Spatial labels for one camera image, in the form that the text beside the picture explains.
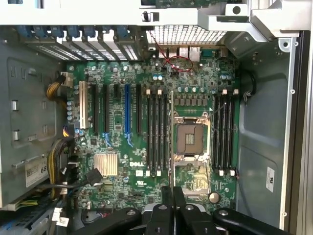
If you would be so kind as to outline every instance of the green circuit board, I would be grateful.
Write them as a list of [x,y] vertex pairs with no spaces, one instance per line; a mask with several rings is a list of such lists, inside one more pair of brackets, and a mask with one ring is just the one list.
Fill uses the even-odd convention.
[[203,8],[219,2],[239,3],[241,0],[156,0],[157,8]]
[[[103,184],[82,187],[75,194],[79,208],[114,210],[134,206],[142,210],[149,203],[161,202],[161,187],[170,184],[170,177],[174,177],[176,186],[183,189],[207,190],[210,185],[209,191],[218,192],[221,196],[220,201],[213,204],[208,201],[207,193],[192,197],[186,195],[187,202],[202,204],[208,211],[218,206],[230,207],[235,197],[235,178],[229,174],[218,176],[210,159],[205,164],[177,165],[175,171],[169,172],[170,156],[175,153],[175,150],[171,152],[169,144],[172,107],[180,116],[200,117],[207,113],[213,119],[217,108],[215,95],[221,96],[223,90],[232,94],[239,88],[239,80],[235,76],[239,64],[235,57],[219,55],[218,48],[202,50],[200,61],[192,62],[190,72],[176,72],[162,58],[145,62],[73,62],[67,65],[67,72],[74,77],[73,88],[68,88],[67,93],[71,103],[68,124],[76,133],[79,175],[83,178],[96,166],[106,172]],[[190,61],[184,59],[174,59],[172,63],[180,69],[191,66]],[[227,75],[231,79],[222,79]],[[86,129],[80,125],[80,82],[88,85]],[[234,111],[232,164],[236,165],[239,98],[234,99]],[[213,144],[215,131],[210,123],[210,128],[203,128],[204,152],[208,149],[207,143]],[[176,139],[178,134],[176,128],[173,129]],[[160,137],[149,137],[151,132]],[[211,133],[209,141],[207,132]]]

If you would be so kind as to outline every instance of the red wire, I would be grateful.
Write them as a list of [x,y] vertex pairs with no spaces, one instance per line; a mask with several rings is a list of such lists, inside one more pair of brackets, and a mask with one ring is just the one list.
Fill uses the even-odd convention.
[[[166,65],[166,63],[169,63],[169,64],[171,65],[171,67],[172,67],[173,69],[175,69],[177,72],[190,72],[190,71],[192,70],[192,68],[194,67],[194,64],[192,63],[192,61],[191,61],[189,58],[184,57],[184,56],[180,56],[180,55],[174,55],[174,56],[172,56],[172,57],[170,57],[170,58],[166,57],[164,51],[162,50],[162,48],[161,48],[161,47],[159,46],[159,44],[157,43],[155,37],[152,35],[152,33],[151,33],[150,31],[149,31],[149,33],[150,33],[151,37],[153,38],[154,42],[156,43],[157,48],[159,49],[159,51],[161,52],[161,54],[163,55],[163,57],[164,57],[164,59],[165,59],[164,65]],[[176,68],[176,66],[171,62],[171,59],[174,59],[174,58],[182,58],[182,59],[185,59],[185,60],[187,60],[187,61],[190,61],[191,67],[188,68],[188,69],[186,69],[186,70],[182,70],[182,69]]]

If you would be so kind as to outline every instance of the heatsink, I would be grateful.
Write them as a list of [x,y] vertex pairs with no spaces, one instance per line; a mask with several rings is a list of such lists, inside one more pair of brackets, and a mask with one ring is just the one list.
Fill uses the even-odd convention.
[[97,168],[102,176],[117,176],[118,156],[114,153],[98,153],[93,156],[94,168]]

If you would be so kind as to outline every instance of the capacitor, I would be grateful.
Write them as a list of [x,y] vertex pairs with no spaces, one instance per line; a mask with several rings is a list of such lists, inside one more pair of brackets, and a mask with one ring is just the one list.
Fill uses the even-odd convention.
[[123,178],[123,182],[124,182],[124,183],[128,183],[128,182],[129,182],[129,177],[124,177],[124,178]]

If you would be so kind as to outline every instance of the screw hole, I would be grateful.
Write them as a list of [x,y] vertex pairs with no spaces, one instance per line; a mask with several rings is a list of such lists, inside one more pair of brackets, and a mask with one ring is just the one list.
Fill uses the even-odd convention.
[[235,7],[233,8],[233,13],[234,13],[235,15],[238,15],[240,12],[241,12],[241,9],[240,9],[239,6],[235,6]]

